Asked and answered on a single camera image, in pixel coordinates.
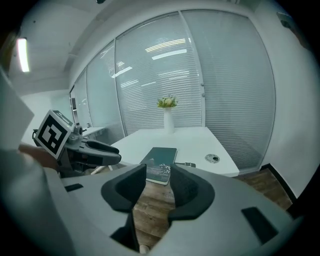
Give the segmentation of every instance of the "green notebook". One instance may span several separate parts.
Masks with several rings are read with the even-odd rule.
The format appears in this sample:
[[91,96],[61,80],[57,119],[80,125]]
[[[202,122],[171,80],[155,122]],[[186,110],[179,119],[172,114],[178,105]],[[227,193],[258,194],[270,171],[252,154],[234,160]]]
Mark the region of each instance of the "green notebook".
[[170,165],[175,162],[177,149],[153,147],[141,161],[146,164],[146,180],[167,185],[170,179]]

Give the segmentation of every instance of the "white vase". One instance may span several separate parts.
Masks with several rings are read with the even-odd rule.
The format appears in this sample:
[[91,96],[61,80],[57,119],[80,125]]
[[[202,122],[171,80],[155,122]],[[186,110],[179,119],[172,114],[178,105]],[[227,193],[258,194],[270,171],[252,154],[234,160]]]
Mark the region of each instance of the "white vase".
[[175,132],[174,118],[172,117],[171,107],[163,108],[163,122],[164,122],[164,131],[166,134],[173,134]]

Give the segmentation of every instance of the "person's arm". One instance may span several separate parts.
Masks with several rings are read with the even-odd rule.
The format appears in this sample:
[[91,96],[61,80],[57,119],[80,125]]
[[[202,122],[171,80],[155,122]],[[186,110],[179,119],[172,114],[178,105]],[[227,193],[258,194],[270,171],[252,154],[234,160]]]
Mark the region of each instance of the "person's arm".
[[58,162],[57,160],[50,155],[44,148],[31,146],[28,144],[20,144],[19,151],[25,154],[30,155],[36,161],[40,163],[43,167],[48,167],[58,171]]

